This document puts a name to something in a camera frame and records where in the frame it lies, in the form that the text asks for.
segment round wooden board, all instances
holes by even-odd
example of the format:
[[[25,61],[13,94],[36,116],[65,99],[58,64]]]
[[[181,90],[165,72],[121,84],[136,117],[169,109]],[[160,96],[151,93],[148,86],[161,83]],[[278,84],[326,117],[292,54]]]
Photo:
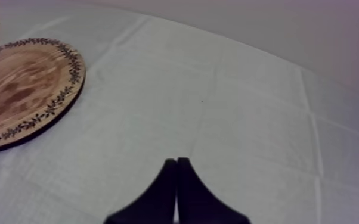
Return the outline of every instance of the round wooden board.
[[[82,57],[58,40],[31,38],[0,46],[0,147],[53,123],[84,80]]]

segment white tablecloth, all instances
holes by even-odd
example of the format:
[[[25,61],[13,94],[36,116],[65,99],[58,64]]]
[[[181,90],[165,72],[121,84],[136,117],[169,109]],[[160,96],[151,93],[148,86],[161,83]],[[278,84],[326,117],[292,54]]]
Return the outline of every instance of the white tablecloth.
[[[0,45],[56,38],[88,71],[73,108],[0,152],[0,224],[89,224],[190,157],[254,224],[359,223],[359,95],[258,49],[105,6],[0,0]]]

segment white wall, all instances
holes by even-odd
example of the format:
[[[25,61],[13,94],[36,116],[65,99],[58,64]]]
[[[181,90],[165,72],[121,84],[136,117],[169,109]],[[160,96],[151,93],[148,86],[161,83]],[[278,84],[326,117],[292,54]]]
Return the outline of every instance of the white wall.
[[[359,91],[359,1],[81,1],[140,11],[218,33]]]

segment wood grain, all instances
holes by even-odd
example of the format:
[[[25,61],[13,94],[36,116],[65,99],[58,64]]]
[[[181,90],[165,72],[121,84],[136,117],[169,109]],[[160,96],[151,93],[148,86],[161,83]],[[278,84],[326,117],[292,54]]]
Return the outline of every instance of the wood grain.
[[[85,78],[82,57],[52,39],[0,47],[0,146],[25,138],[57,117]]]

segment oval wooden plaque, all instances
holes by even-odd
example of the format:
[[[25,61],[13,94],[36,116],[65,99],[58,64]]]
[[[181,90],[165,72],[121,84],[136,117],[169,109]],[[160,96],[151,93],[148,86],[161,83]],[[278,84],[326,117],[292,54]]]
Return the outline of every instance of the oval wooden plaque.
[[[0,148],[52,123],[74,102],[84,80],[82,57],[58,40],[0,46]]]

